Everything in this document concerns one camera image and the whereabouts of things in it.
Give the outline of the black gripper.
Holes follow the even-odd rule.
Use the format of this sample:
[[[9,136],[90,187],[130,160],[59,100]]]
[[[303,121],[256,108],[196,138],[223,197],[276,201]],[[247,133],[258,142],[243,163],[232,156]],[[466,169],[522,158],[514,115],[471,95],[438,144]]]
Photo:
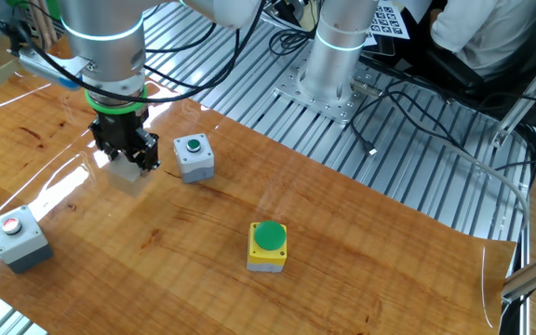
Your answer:
[[[159,136],[143,129],[148,116],[147,107],[126,114],[97,112],[89,129],[97,148],[111,161],[118,157],[119,151],[128,152],[132,163],[136,163],[141,170],[150,171],[158,169],[160,161]]]

